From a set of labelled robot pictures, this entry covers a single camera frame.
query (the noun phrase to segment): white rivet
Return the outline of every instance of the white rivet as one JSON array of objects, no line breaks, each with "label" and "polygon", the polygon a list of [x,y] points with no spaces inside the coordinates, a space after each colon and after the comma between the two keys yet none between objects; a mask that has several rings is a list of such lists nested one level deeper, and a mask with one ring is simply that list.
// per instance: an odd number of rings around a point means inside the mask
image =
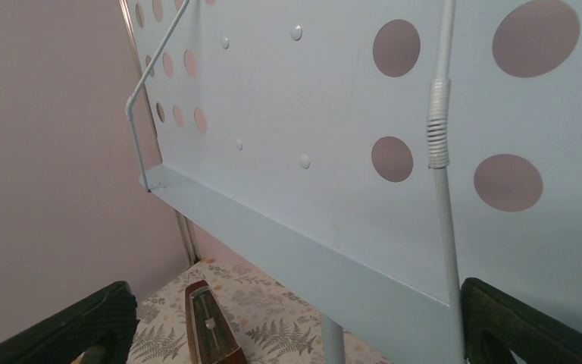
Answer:
[{"label": "white rivet", "polygon": [[298,41],[302,38],[302,25],[298,24],[291,29],[291,39]]},{"label": "white rivet", "polygon": [[308,155],[303,154],[303,155],[300,156],[300,165],[304,169],[309,168],[309,166],[311,165],[311,161],[309,161],[309,156]]}]

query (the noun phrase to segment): circular hole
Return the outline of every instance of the circular hole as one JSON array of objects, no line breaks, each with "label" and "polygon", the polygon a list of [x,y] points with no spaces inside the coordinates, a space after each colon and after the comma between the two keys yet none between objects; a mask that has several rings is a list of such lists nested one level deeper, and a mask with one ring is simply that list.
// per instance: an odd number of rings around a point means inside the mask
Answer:
[{"label": "circular hole", "polygon": [[543,192],[543,179],[527,159],[498,154],[478,165],[474,188],[487,205],[500,211],[519,212],[537,203]]},{"label": "circular hole", "polygon": [[164,62],[164,72],[166,72],[166,76],[172,77],[174,68],[171,55],[165,52],[164,55],[162,56],[162,61]]},{"label": "circular hole", "polygon": [[162,123],[166,121],[166,117],[164,115],[164,108],[161,107],[161,104],[159,102],[157,103],[157,117],[159,118],[159,121],[161,121]]},{"label": "circular hole", "polygon": [[392,20],[376,34],[373,52],[380,72],[389,77],[400,77],[416,65],[421,53],[421,38],[408,21]]},{"label": "circular hole", "polygon": [[515,77],[535,77],[557,68],[579,40],[579,18],[559,0],[533,0],[499,25],[492,54],[499,67]]},{"label": "circular hole", "polygon": [[152,13],[157,21],[164,18],[164,7],[161,6],[161,0],[152,0]]},{"label": "circular hole", "polygon": [[199,131],[206,133],[206,115],[204,115],[204,112],[200,108],[195,109],[195,125],[197,125]]},{"label": "circular hole", "polygon": [[186,67],[186,72],[189,76],[197,76],[197,57],[190,49],[184,52],[184,67]]},{"label": "circular hole", "polygon": [[182,109],[179,105],[173,106],[173,116],[175,117],[175,123],[183,127],[184,126],[184,115],[182,114]]},{"label": "circular hole", "polygon": [[[146,56],[146,67],[149,66],[151,59],[152,58],[150,58],[150,55],[147,55]],[[150,75],[151,75],[151,77],[154,77],[155,76],[155,68],[154,67],[151,69]]]},{"label": "circular hole", "polygon": [[414,168],[414,158],[405,142],[394,137],[380,138],[371,149],[371,163],[378,174],[389,182],[402,182]]},{"label": "circular hole", "polygon": [[140,28],[144,27],[144,9],[142,8],[142,6],[137,3],[135,5],[135,16],[137,18],[137,25],[139,25]]}]

